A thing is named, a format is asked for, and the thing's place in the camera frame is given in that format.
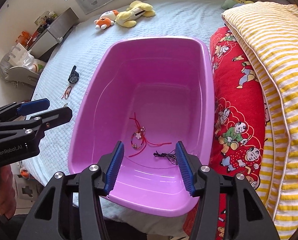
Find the person's left hand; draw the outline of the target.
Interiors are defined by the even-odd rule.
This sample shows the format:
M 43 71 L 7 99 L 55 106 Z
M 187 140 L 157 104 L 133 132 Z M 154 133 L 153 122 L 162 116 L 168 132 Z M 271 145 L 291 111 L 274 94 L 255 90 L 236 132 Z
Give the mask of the person's left hand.
M 10 219 L 16 211 L 15 190 L 12 185 L 13 174 L 10 165 L 0 169 L 0 215 Z

